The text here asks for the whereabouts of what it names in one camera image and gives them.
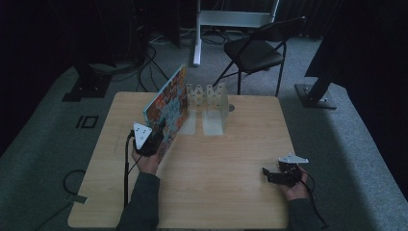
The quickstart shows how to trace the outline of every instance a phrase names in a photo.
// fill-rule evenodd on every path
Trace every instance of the wire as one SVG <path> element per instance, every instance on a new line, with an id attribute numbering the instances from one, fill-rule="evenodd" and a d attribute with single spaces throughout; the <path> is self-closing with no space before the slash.
<path id="1" fill-rule="evenodd" d="M 316 203 L 315 203 L 315 197 L 313 195 L 312 190 L 309 188 L 309 186 L 303 182 L 302 180 L 300 180 L 300 183 L 302 183 L 307 190 L 307 193 L 309 194 L 309 198 L 310 198 L 310 202 L 312 204 L 313 210 L 315 211 L 316 216 L 318 216 L 319 220 L 323 223 L 323 226 L 321 227 L 321 229 L 325 229 L 328 228 L 329 225 L 326 223 L 326 221 L 324 220 L 324 218 L 321 216 L 321 214 L 318 211 L 318 208 L 316 207 Z"/>
<path id="2" fill-rule="evenodd" d="M 123 208 L 128 204 L 129 198 L 129 141 L 135 136 L 135 131 L 130 131 L 125 146 L 125 169 L 123 174 Z"/>
<path id="3" fill-rule="evenodd" d="M 76 172 L 81 172 L 81 173 L 83 173 L 83 174 L 85 175 L 85 171 L 84 171 L 84 170 L 81 170 L 81 169 L 71 170 L 69 173 L 67 173 L 67 174 L 65 175 L 64 180 L 63 180 L 64 190 L 65 190 L 67 193 L 73 194 L 73 195 L 77 195 L 78 192 L 73 192 L 73 191 L 69 190 L 68 187 L 66 186 L 66 180 L 68 179 L 68 177 L 69 177 L 72 173 L 76 173 Z"/>
<path id="4" fill-rule="evenodd" d="M 153 38 L 152 40 L 149 41 L 149 44 L 156 44 L 156 45 L 166 45 L 166 44 L 170 44 L 170 41 L 167 42 L 155 42 L 158 39 L 164 38 L 165 36 L 157 36 L 155 38 Z"/>
<path id="5" fill-rule="evenodd" d="M 138 82 L 138 85 L 137 85 L 137 87 L 136 87 L 136 91 L 138 91 L 138 88 L 139 88 L 139 85 L 144 89 L 144 91 L 146 91 L 147 92 L 147 88 L 144 86 L 144 84 L 143 84 L 143 82 L 142 82 L 142 80 L 141 80 L 141 77 L 142 77 L 142 73 L 143 73 L 143 71 L 144 71 L 144 69 L 145 68 L 147 68 L 147 66 L 149 65 L 149 70 L 150 70 L 150 79 L 151 79 L 151 81 L 152 81 L 152 83 L 153 83 L 153 85 L 154 85 L 154 87 L 155 87 L 155 89 L 156 90 L 159 90 L 159 87 L 156 85 L 156 82 L 154 81 L 154 79 L 153 79 L 153 71 L 152 71 L 152 68 L 151 68 L 151 64 L 153 64 L 153 65 L 155 65 L 156 66 L 156 68 L 160 71 L 160 73 L 163 75 L 163 77 L 166 79 L 166 80 L 168 80 L 168 77 L 167 77 L 167 75 L 165 74 L 165 72 L 160 68 L 160 66 L 154 61 L 154 58 L 156 57 L 156 54 L 157 54 L 157 51 L 156 51 L 156 49 L 151 45 L 151 44 L 148 44 L 148 48 L 150 48 L 150 50 L 152 50 L 153 51 L 153 55 L 152 56 L 150 56 L 149 54 L 148 54 L 148 52 L 146 52 L 146 57 L 148 58 L 147 59 L 147 61 L 145 61 L 144 62 L 144 64 L 143 64 L 143 66 L 140 68 L 140 70 L 139 70 L 139 73 L 138 73 L 138 80 L 139 80 L 139 82 Z"/>
<path id="6" fill-rule="evenodd" d="M 81 172 L 85 174 L 84 170 L 81 169 L 76 169 L 76 170 L 71 170 L 69 173 L 67 173 L 64 177 L 63 180 L 63 186 L 64 186 L 64 190 L 69 193 L 69 194 L 73 194 L 73 195 L 77 195 L 78 192 L 73 192 L 71 190 L 68 189 L 68 187 L 66 186 L 66 180 L 67 178 L 72 174 L 72 173 L 76 173 L 76 172 Z M 58 216 L 60 213 L 62 213 L 64 210 L 66 210 L 70 205 L 73 205 L 74 203 L 72 201 L 69 201 L 68 203 L 66 203 L 59 211 L 57 211 L 55 214 L 53 214 L 50 218 L 46 219 L 41 225 L 39 225 L 35 231 L 38 231 L 40 228 L 42 228 L 42 226 L 44 226 L 46 223 L 48 223 L 51 219 L 53 219 L 54 217 Z"/>
<path id="7" fill-rule="evenodd" d="M 123 60 L 126 60 L 127 59 L 127 56 L 129 55 L 129 51 L 130 51 L 130 47 L 132 46 L 132 32 L 133 32 L 133 30 L 132 30 L 132 12 L 131 12 L 131 9 L 132 9 L 132 7 L 133 7 L 133 5 L 132 5 L 132 3 L 133 3 L 133 1 L 130 1 L 130 6 L 129 6 L 129 8 L 126 6 L 126 2 L 124 2 L 124 4 L 125 4 L 125 7 L 127 8 L 127 9 L 130 9 L 129 10 L 129 12 L 128 12 L 128 19 L 129 19 L 129 43 L 128 43 L 128 48 L 127 48 L 127 51 L 126 51 L 126 55 L 125 55 L 125 57 L 123 58 Z"/>
<path id="8" fill-rule="evenodd" d="M 121 81 L 124 81 L 124 80 L 130 79 L 130 78 L 132 78 L 133 76 L 135 76 L 135 75 L 137 75 L 137 74 L 138 74 L 138 72 L 137 72 L 137 71 L 135 71 L 135 72 L 133 72 L 133 73 L 129 74 L 128 76 L 123 77 L 123 78 L 121 78 L 121 79 L 111 80 L 111 82 L 112 82 L 112 83 L 121 82 Z"/>
<path id="9" fill-rule="evenodd" d="M 128 171 L 128 174 L 132 171 L 133 167 L 135 167 L 135 165 L 138 164 L 140 159 L 141 159 L 141 155 L 139 156 L 138 160 L 133 164 L 133 166 L 130 168 L 130 170 Z"/>
<path id="10" fill-rule="evenodd" d="M 220 37 L 220 38 L 222 38 L 222 41 L 214 41 L 214 40 L 205 38 L 205 37 L 208 37 L 208 36 Z M 208 44 L 212 44 L 212 45 L 224 45 L 226 42 L 230 41 L 231 39 L 229 38 L 229 36 L 226 33 L 220 33 L 220 32 L 213 31 L 212 34 L 208 34 L 208 35 L 203 34 L 201 36 L 201 40 L 203 40 L 204 42 L 206 42 Z"/>
<path id="11" fill-rule="evenodd" d="M 311 191 L 314 192 L 314 191 L 315 191 L 315 179 L 314 179 L 314 178 L 312 177 L 312 175 L 309 174 L 308 172 L 306 172 L 306 171 L 301 171 L 301 172 L 302 172 L 302 173 L 305 173 L 306 175 L 308 175 L 308 177 L 312 180 L 313 187 L 312 187 Z"/>

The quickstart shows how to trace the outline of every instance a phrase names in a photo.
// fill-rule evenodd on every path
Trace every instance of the black cable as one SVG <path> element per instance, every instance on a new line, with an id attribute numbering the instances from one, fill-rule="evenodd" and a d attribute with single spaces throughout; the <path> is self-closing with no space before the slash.
<path id="1" fill-rule="evenodd" d="M 68 187 L 66 186 L 66 180 L 67 178 L 72 174 L 72 173 L 76 173 L 76 172 L 81 172 L 85 174 L 84 170 L 81 169 L 76 169 L 76 170 L 71 170 L 69 173 L 67 173 L 64 177 L 63 180 L 63 186 L 64 186 L 64 190 L 72 195 L 77 195 L 78 192 L 73 192 L 71 190 L 68 189 Z M 72 201 L 66 203 L 59 211 L 57 211 L 55 214 L 53 214 L 50 218 L 46 219 L 41 225 L 39 225 L 35 231 L 38 231 L 42 226 L 44 226 L 46 223 L 48 223 L 51 219 L 53 219 L 54 217 L 56 217 L 57 215 L 59 215 L 60 213 L 62 213 L 64 210 L 66 210 L 70 205 L 73 205 L 74 203 Z"/>
<path id="2" fill-rule="evenodd" d="M 131 73 L 131 74 L 129 74 L 128 76 L 126 76 L 126 77 L 123 77 L 123 78 L 121 78 L 121 79 L 112 79 L 111 80 L 111 83 L 117 83 L 117 82 L 121 82 L 121 81 L 124 81 L 124 80 L 127 80 L 127 79 L 130 79 L 130 78 L 132 78 L 133 76 L 135 76 L 137 74 L 137 72 L 135 71 L 134 73 Z"/>
<path id="3" fill-rule="evenodd" d="M 126 207 L 128 204 L 128 198 L 129 198 L 129 141 L 131 138 L 135 136 L 135 131 L 132 130 L 127 139 L 126 139 L 126 146 L 125 146 L 125 169 L 124 169 L 124 179 L 123 179 L 123 208 Z"/>
<path id="4" fill-rule="evenodd" d="M 51 216 L 50 218 L 48 218 L 45 222 L 43 222 L 39 227 L 37 227 L 35 229 L 35 231 L 38 231 L 42 226 L 44 226 L 46 223 L 48 223 L 51 219 L 53 219 L 54 217 L 56 217 L 57 215 L 59 215 L 60 213 L 62 213 L 65 209 L 67 209 L 71 204 L 73 204 L 73 202 L 68 202 L 67 204 L 65 204 L 57 213 L 55 213 L 53 216 Z"/>
<path id="5" fill-rule="evenodd" d="M 214 41 L 208 38 L 205 38 L 207 36 L 216 36 L 216 37 L 220 37 L 222 38 L 222 41 Z M 231 41 L 231 39 L 229 38 L 229 36 L 225 33 L 219 33 L 219 32 L 212 32 L 211 34 L 203 34 L 201 35 L 201 40 L 203 42 L 206 42 L 208 44 L 212 44 L 212 45 L 224 45 L 226 42 Z"/>
<path id="6" fill-rule="evenodd" d="M 67 193 L 73 194 L 73 195 L 77 195 L 78 192 L 73 192 L 73 191 L 71 191 L 71 190 L 68 189 L 68 187 L 66 186 L 66 179 L 67 179 L 72 173 L 76 173 L 76 172 L 81 172 L 81 173 L 84 173 L 84 175 L 85 175 L 85 171 L 84 171 L 84 170 L 81 170 L 81 169 L 71 170 L 69 173 L 66 174 L 66 176 L 64 177 L 64 180 L 63 180 L 64 190 L 65 190 Z"/>
<path id="7" fill-rule="evenodd" d="M 127 9 L 132 9 L 132 3 L 133 3 L 133 1 L 130 1 L 130 7 L 128 8 L 127 6 L 125 6 Z M 125 55 L 125 57 L 123 58 L 123 60 L 126 60 L 127 59 L 127 56 L 129 55 L 129 51 L 130 51 L 130 47 L 132 46 L 132 32 L 133 32 L 133 30 L 132 30 L 132 26 L 133 26 L 133 24 L 132 24 L 132 12 L 131 12 L 131 10 L 128 12 L 128 20 L 129 20 L 129 42 L 128 42 L 128 47 L 127 47 L 127 50 L 126 50 L 126 55 Z"/>
<path id="8" fill-rule="evenodd" d="M 152 81 L 152 83 L 153 83 L 154 87 L 156 88 L 156 90 L 159 90 L 159 87 L 157 87 L 156 82 L 154 82 L 154 79 L 153 79 L 153 70 L 152 70 L 152 65 L 151 64 L 149 65 L 149 70 L 150 70 L 150 80 Z"/>
<path id="9" fill-rule="evenodd" d="M 116 75 L 116 74 L 126 74 L 126 73 L 131 73 L 140 67 L 140 63 L 137 61 L 132 61 L 131 64 L 121 67 L 121 68 L 115 68 L 113 70 L 103 70 L 99 69 L 97 67 L 91 67 L 93 71 L 97 74 L 106 74 L 106 75 Z"/>
<path id="10" fill-rule="evenodd" d="M 329 227 L 328 224 L 326 223 L 326 221 L 324 220 L 324 218 L 321 216 L 321 214 L 320 214 L 319 211 L 318 211 L 318 208 L 316 207 L 315 196 L 314 196 L 314 194 L 313 194 L 313 191 L 315 190 L 315 179 L 313 179 L 313 177 L 312 177 L 309 173 L 307 173 L 307 172 L 305 172 L 305 171 L 301 171 L 302 174 L 305 173 L 305 174 L 308 175 L 308 177 L 310 177 L 310 179 L 312 179 L 313 188 L 310 189 L 310 187 L 309 187 L 304 181 L 302 181 L 301 178 L 298 179 L 298 178 L 296 177 L 297 174 L 295 174 L 295 173 L 294 173 L 293 171 L 291 171 L 291 170 L 288 170 L 288 172 L 291 173 L 291 175 L 293 176 L 293 178 L 294 178 L 297 182 L 300 182 L 302 185 L 304 185 L 304 186 L 306 187 L 306 191 L 307 191 L 307 193 L 309 194 L 310 203 L 312 204 L 313 210 L 314 210 L 316 216 L 318 216 L 318 219 L 323 223 L 323 226 L 321 227 L 321 229 L 328 228 L 328 227 Z"/>
<path id="11" fill-rule="evenodd" d="M 150 57 L 148 56 L 148 54 L 147 54 L 147 57 L 151 60 L 151 62 L 153 62 L 153 64 L 160 70 L 160 72 L 163 74 L 163 76 L 165 76 L 165 78 L 168 80 L 168 77 L 167 77 L 167 75 L 165 74 L 165 72 L 164 72 L 164 71 L 159 67 L 159 65 L 156 64 L 156 62 L 154 61 L 154 58 L 156 57 L 156 54 L 157 54 L 156 49 L 155 49 L 152 45 L 150 45 L 150 44 L 149 44 L 149 48 L 154 51 L 154 55 L 153 55 L 153 58 L 150 58 Z"/>
<path id="12" fill-rule="evenodd" d="M 133 164 L 133 166 L 130 168 L 130 170 L 128 171 L 128 174 L 132 171 L 133 167 L 135 167 L 135 166 L 138 164 L 138 162 L 139 162 L 140 159 L 141 159 L 141 155 L 140 155 L 139 158 L 135 161 L 135 163 Z"/>
<path id="13" fill-rule="evenodd" d="M 141 81 L 141 73 L 143 72 L 143 70 L 147 67 L 146 61 L 144 61 L 144 64 L 141 66 L 141 68 L 138 71 L 138 84 L 136 85 L 136 91 L 138 91 L 139 85 L 141 85 L 141 87 L 144 89 L 145 92 L 148 92 L 148 90 L 144 87 L 143 82 Z"/>
<path id="14" fill-rule="evenodd" d="M 319 213 L 318 208 L 316 207 L 315 197 L 313 195 L 313 192 L 311 191 L 311 189 L 309 188 L 309 186 L 305 182 L 300 180 L 300 183 L 302 183 L 306 187 L 306 190 L 307 190 L 307 193 L 309 194 L 310 203 L 312 204 L 313 210 L 315 211 L 315 214 L 316 214 L 316 216 L 318 216 L 319 220 L 323 223 L 323 226 L 321 227 L 321 229 L 328 228 L 329 225 L 326 223 L 324 218 Z"/>

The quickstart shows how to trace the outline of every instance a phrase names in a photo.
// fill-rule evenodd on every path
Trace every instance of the chair leg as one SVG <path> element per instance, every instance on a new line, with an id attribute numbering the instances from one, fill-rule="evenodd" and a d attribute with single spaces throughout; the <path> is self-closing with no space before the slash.
<path id="1" fill-rule="evenodd" d="M 282 79 L 282 72 L 283 72 L 284 63 L 285 63 L 285 60 L 284 60 L 284 62 L 281 63 L 281 66 L 280 66 L 280 69 L 279 69 L 279 78 L 278 78 L 278 85 L 276 86 L 275 97 L 277 97 L 278 93 L 279 93 L 279 88 L 280 88 L 280 82 L 281 82 L 281 79 Z"/>
<path id="2" fill-rule="evenodd" d="M 237 95 L 241 94 L 241 78 L 242 78 L 242 71 L 238 71 L 238 87 L 237 87 Z"/>
<path id="3" fill-rule="evenodd" d="M 231 63 L 224 69 L 224 71 L 222 71 L 222 73 L 219 75 L 219 77 L 217 78 L 216 82 L 213 83 L 213 87 L 215 87 L 217 85 L 217 83 L 219 82 L 219 80 L 227 77 L 224 76 L 224 74 L 228 71 L 228 69 L 231 67 L 231 65 L 234 64 L 234 62 L 231 61 Z"/>

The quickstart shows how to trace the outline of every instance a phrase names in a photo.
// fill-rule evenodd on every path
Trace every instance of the wooden table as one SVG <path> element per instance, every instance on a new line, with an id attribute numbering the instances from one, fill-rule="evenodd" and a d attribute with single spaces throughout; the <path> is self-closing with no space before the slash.
<path id="1" fill-rule="evenodd" d="M 115 227 L 123 209 L 126 137 L 154 93 L 119 92 L 106 118 L 79 195 L 71 227 Z M 223 136 L 204 136 L 197 114 L 195 135 L 177 135 L 162 160 L 160 228 L 264 229 L 288 222 L 283 194 L 268 183 L 262 167 L 278 171 L 277 158 L 293 153 L 279 100 L 230 95 L 235 106 Z M 138 171 L 133 169 L 129 190 Z"/>

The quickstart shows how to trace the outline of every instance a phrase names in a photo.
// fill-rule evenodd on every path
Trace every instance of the person's left hand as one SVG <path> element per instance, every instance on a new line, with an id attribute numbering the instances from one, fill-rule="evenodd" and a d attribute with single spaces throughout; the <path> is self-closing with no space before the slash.
<path id="1" fill-rule="evenodd" d="M 139 172 L 150 173 L 152 175 L 156 175 L 159 163 L 163 159 L 159 153 L 149 157 L 141 156 L 136 153 L 135 149 L 132 151 L 132 158 L 137 162 Z"/>

